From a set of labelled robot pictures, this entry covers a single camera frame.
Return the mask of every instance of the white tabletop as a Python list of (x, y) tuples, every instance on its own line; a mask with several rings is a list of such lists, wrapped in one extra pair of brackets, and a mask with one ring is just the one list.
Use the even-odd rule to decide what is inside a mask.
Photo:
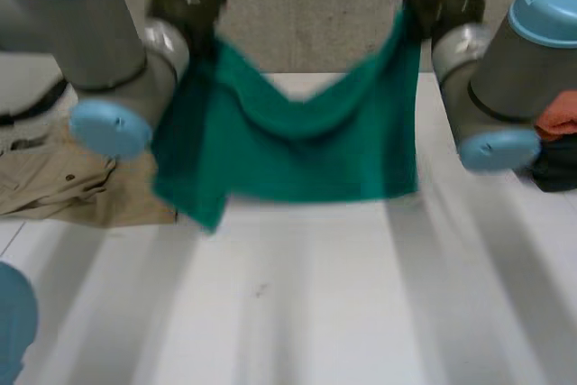
[[(274, 79), (307, 93), (332, 77)], [(414, 197), (233, 203), (209, 238), (4, 222), (20, 233), (2, 259), (41, 308), (17, 383), (536, 385), (570, 370), (554, 355), (573, 348), (577, 196), (465, 172), (428, 74), (417, 148)], [(559, 347), (538, 338), (559, 332)]]

